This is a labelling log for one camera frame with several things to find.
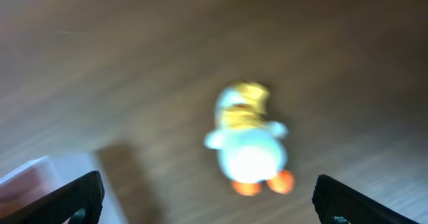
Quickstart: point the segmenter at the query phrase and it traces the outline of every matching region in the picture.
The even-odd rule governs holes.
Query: stuffed animal
[[[258,194],[262,181],[282,194],[294,187],[293,175],[284,170],[287,152],[279,141],[288,130],[262,118],[268,96],[257,83],[240,82],[226,88],[215,106],[216,129],[205,137],[205,146],[218,150],[221,170],[241,195]]]

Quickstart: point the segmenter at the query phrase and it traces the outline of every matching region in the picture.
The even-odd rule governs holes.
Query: toy
[[[216,130],[205,137],[205,146],[218,150],[220,168],[232,180],[232,187],[246,196],[258,194],[262,181],[282,194],[294,186],[293,175],[284,170],[287,152],[278,140],[288,130],[262,118],[268,96],[256,83],[240,82],[226,88],[215,106]]]

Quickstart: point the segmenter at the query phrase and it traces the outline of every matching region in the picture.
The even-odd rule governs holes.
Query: toy body
[[[217,129],[205,137],[205,146],[218,150],[219,165],[242,195],[255,195],[260,182],[274,191],[288,193],[294,178],[283,171],[287,152],[279,141],[287,128],[279,122],[265,122],[268,91],[256,83],[238,83],[226,88],[215,106]]]

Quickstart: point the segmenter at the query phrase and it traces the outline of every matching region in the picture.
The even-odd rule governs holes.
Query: blue plush toy
[[[256,83],[238,83],[226,88],[215,106],[217,129],[205,137],[205,146],[218,150],[221,170],[242,195],[260,192],[267,181],[278,193],[289,193],[294,177],[284,167],[287,152],[278,139],[287,128],[275,121],[265,122],[265,99],[269,92]]]

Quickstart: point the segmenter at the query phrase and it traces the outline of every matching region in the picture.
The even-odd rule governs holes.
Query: plush toy
[[[205,146],[218,150],[219,164],[240,194],[254,196],[261,182],[282,194],[294,186],[294,177],[284,170],[287,152],[279,139],[287,128],[266,122],[265,100],[269,92],[256,83],[237,83],[221,93],[215,106],[216,130],[205,137]]]

